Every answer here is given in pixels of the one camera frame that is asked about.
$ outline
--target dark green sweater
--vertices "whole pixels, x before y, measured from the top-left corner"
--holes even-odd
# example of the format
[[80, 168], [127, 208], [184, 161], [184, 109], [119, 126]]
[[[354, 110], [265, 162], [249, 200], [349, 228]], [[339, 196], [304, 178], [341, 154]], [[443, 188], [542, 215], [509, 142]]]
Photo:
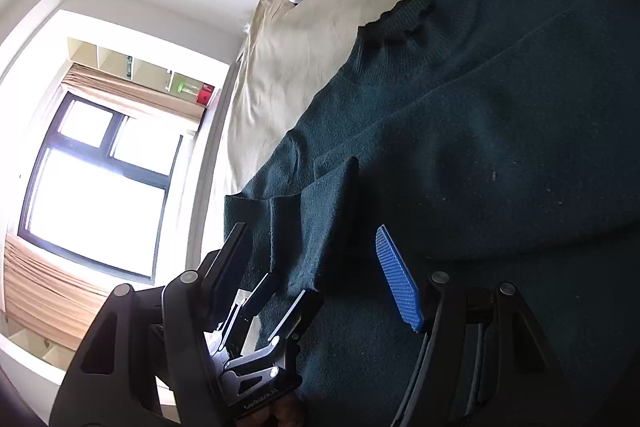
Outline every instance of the dark green sweater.
[[514, 282], [594, 405], [640, 340], [640, 0], [403, 0], [240, 194], [245, 284], [325, 305], [303, 339], [310, 427], [387, 427], [420, 338], [378, 265], [385, 223], [416, 277]]

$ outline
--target red object on shelf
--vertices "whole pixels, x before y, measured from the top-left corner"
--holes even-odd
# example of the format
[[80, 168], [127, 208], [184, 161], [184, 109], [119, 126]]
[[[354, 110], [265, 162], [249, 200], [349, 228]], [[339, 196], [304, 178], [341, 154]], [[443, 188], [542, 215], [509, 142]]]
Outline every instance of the red object on shelf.
[[202, 105], [207, 105], [212, 94], [213, 86], [209, 86], [209, 84], [202, 84], [202, 89], [198, 93], [198, 99], [196, 102], [201, 103]]

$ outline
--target metal screw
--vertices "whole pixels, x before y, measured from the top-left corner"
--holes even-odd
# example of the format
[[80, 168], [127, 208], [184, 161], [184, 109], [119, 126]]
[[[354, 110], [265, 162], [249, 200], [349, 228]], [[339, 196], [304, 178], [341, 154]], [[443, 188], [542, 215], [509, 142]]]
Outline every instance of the metal screw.
[[510, 282], [503, 282], [500, 284], [500, 291], [505, 295], [515, 295], [516, 286]]
[[449, 282], [449, 274], [447, 272], [433, 272], [431, 280], [437, 284], [446, 284]]
[[180, 275], [180, 280], [185, 284], [196, 282], [198, 280], [198, 272], [196, 272], [195, 270], [188, 270]]
[[128, 284], [118, 284], [113, 289], [113, 294], [116, 297], [124, 297], [127, 293], [129, 293], [130, 286]]

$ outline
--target window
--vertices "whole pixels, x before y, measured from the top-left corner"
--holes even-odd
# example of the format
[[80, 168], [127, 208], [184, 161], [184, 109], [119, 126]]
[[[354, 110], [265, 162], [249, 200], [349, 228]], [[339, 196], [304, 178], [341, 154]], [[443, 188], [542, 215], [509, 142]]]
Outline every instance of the window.
[[76, 263], [153, 284], [181, 141], [66, 95], [31, 172], [18, 235]]

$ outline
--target blue gripper pad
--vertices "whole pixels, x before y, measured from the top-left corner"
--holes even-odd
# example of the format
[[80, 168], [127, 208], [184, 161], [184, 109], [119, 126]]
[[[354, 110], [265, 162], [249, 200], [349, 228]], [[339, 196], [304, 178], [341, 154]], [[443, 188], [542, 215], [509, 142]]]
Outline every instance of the blue gripper pad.
[[420, 331], [424, 322], [420, 311], [420, 292], [385, 225], [376, 232], [376, 253], [402, 320], [414, 331]]

